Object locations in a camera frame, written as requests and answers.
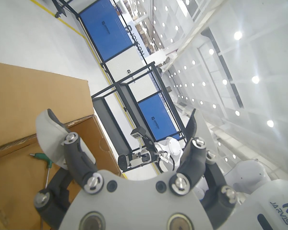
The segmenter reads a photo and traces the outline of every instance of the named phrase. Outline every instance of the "floor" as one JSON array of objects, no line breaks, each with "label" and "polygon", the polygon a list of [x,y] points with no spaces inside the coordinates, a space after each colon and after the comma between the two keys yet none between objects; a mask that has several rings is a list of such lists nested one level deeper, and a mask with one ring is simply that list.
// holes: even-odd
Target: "floor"
[{"label": "floor", "polygon": [[[109,82],[78,21],[68,11],[67,17],[60,20],[53,13],[50,0],[0,0],[0,63],[87,80],[91,95],[107,87]],[[130,134],[132,129],[120,104],[114,96],[110,102],[124,134]],[[109,138],[108,141],[117,158]],[[156,176],[156,172],[147,165],[126,176],[144,180]]]}]

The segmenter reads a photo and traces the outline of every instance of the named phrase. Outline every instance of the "joyson logo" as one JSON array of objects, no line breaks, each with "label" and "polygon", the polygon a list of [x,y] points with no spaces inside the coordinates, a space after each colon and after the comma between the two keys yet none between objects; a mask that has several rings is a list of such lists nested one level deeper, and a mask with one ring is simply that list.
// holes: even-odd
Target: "joyson logo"
[{"label": "joyson logo", "polygon": [[160,127],[159,127],[157,121],[155,120],[155,117],[154,117],[154,116],[151,117],[151,120],[154,122],[154,124],[155,124],[155,126],[157,127],[157,129],[160,129]]}]

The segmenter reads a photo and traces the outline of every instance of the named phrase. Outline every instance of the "cardboard boxes on shelf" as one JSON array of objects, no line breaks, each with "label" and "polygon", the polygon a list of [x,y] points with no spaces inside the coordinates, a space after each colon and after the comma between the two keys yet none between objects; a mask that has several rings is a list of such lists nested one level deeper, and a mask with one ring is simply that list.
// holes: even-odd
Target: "cardboard boxes on shelf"
[{"label": "cardboard boxes on shelf", "polygon": [[[47,169],[29,154],[42,152],[35,119],[48,108],[82,137],[99,169],[121,174],[94,116],[87,81],[0,63],[0,229],[40,229],[33,198],[45,187]],[[53,164],[49,180],[58,169]],[[80,187],[72,181],[68,189],[72,201]]]}]

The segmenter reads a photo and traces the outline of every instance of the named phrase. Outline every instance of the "ceiling light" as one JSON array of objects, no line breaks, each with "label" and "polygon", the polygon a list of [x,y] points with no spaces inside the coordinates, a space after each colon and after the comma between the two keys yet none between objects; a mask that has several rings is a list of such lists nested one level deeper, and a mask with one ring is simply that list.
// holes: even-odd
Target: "ceiling light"
[{"label": "ceiling light", "polygon": [[273,126],[274,126],[274,122],[273,122],[272,120],[268,120],[268,121],[267,121],[267,125],[268,125],[269,127],[273,127]]},{"label": "ceiling light", "polygon": [[187,17],[187,15],[188,15],[188,9],[187,9],[185,3],[184,3],[182,0],[176,0],[176,1],[177,1],[177,3],[178,3],[178,5],[179,5],[179,7],[180,7],[180,9],[181,9],[181,11],[182,11],[182,13],[185,15],[185,17]]},{"label": "ceiling light", "polygon": [[235,32],[234,38],[235,40],[240,40],[242,38],[242,32]]},{"label": "ceiling light", "polygon": [[259,83],[259,77],[258,76],[254,76],[252,78],[252,82],[255,83],[255,84]]}]

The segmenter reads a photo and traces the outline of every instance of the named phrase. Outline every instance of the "pegboard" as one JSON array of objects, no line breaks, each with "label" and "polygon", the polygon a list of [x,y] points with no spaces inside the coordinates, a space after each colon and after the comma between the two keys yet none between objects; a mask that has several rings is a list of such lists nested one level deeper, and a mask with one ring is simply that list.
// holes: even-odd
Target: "pegboard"
[{"label": "pegboard", "polygon": [[[144,66],[135,46],[109,60],[106,64],[115,81],[121,80]],[[135,77],[138,77],[147,71],[148,69],[141,71]],[[127,83],[131,80],[133,80],[133,78],[130,78],[124,82]],[[157,92],[157,89],[149,74],[131,83],[129,87],[137,102]]]}]

